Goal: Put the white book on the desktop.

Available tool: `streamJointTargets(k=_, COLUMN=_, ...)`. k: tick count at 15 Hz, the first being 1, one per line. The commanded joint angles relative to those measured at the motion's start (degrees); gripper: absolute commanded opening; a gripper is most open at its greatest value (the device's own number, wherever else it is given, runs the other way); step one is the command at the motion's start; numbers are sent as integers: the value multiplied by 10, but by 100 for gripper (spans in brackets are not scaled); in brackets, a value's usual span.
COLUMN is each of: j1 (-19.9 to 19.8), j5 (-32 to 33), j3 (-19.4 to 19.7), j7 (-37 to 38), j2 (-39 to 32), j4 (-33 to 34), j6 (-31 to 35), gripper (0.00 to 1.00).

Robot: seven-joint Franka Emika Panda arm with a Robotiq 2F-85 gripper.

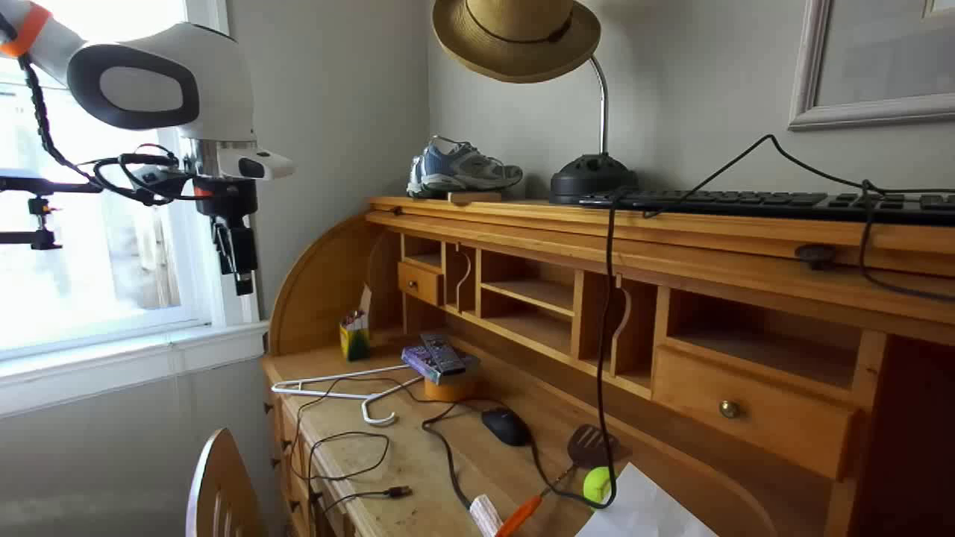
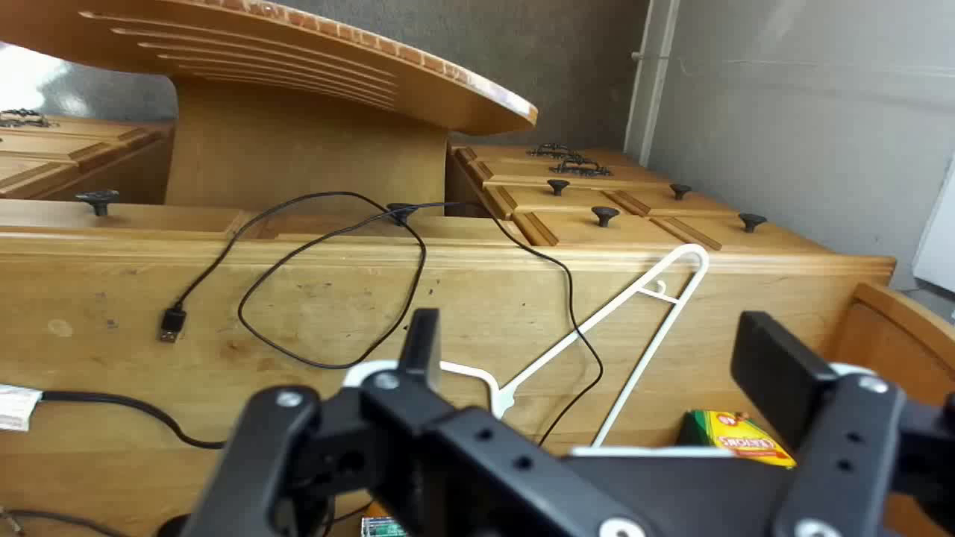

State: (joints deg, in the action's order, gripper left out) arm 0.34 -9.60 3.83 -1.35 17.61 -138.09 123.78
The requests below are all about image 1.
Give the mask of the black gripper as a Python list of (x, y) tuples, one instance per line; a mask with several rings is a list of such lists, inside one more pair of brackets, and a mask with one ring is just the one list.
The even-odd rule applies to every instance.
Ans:
[(237, 297), (252, 294), (255, 243), (246, 218), (255, 212), (249, 179), (197, 179), (197, 212), (209, 218), (218, 267), (233, 279)]

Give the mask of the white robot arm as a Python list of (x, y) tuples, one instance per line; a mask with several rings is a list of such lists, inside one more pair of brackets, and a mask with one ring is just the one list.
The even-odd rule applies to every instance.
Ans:
[[(234, 294), (252, 289), (255, 243), (246, 218), (255, 185), (293, 164), (252, 134), (246, 64), (233, 36), (179, 22), (131, 43), (85, 43), (36, 0), (3, 0), (3, 53), (26, 77), (42, 149), (82, 177), (79, 192), (112, 192), (143, 207), (193, 200), (209, 218), (218, 267)], [(179, 130), (197, 153), (120, 153), (85, 168), (69, 161), (46, 124), (36, 68), (46, 73), (97, 124), (127, 133)]]

